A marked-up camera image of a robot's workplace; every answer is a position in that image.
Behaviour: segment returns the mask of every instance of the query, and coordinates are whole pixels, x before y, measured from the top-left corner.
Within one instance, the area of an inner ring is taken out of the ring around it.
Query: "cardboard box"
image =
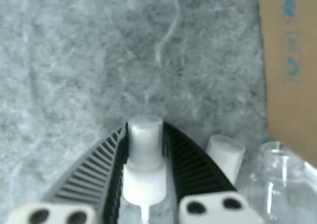
[[[317,167],[317,0],[259,0],[270,135]]]

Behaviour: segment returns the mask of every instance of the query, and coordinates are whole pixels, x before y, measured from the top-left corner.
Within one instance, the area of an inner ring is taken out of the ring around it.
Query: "transparent bottle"
[[[313,224],[316,193],[305,182],[305,164],[280,142],[261,146],[245,185],[238,187],[266,224]]]

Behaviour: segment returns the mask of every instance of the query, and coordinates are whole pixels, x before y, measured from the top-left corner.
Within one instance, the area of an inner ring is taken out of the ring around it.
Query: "ribbed gripper pad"
[[[124,126],[77,160],[43,200],[92,205],[105,224],[116,223],[122,168],[127,157],[128,136]]]
[[[168,123],[164,124],[163,143],[178,204],[187,195],[235,191],[215,162],[195,142]]]

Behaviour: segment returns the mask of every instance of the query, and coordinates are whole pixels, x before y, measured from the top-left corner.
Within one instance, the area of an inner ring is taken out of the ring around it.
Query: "gray carpet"
[[[212,134],[258,147],[258,10],[258,0],[0,0],[0,223],[137,114],[203,147]],[[153,207],[151,223],[169,212]],[[138,218],[123,202],[121,223]]]

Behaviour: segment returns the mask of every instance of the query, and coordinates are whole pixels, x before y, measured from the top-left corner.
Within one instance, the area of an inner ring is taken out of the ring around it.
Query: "white bottle cap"
[[[137,170],[162,166],[162,118],[140,115],[128,120],[129,159],[127,165]]]
[[[229,181],[235,184],[245,151],[245,146],[238,141],[215,135],[210,138],[206,152]]]

